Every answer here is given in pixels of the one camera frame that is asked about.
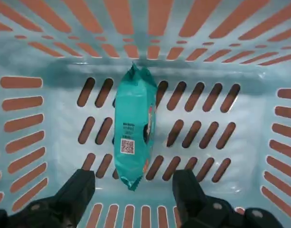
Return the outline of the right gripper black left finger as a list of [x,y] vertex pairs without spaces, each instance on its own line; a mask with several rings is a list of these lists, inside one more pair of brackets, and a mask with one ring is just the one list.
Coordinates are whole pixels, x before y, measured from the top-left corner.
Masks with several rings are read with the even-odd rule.
[[78,169],[51,197],[11,216],[0,209],[0,228],[76,228],[95,192],[95,173]]

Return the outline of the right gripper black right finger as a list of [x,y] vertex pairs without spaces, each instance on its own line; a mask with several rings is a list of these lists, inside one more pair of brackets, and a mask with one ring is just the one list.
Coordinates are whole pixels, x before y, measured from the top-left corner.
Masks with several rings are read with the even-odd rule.
[[192,170],[174,172],[172,191],[183,228],[282,227],[278,219],[264,209],[247,208],[240,214],[226,200],[206,195]]

